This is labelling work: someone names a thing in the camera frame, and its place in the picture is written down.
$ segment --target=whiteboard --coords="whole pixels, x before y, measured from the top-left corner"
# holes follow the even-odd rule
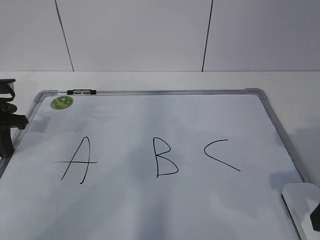
[[[256,95],[56,97],[0,180],[1,239],[297,239],[303,180]]]

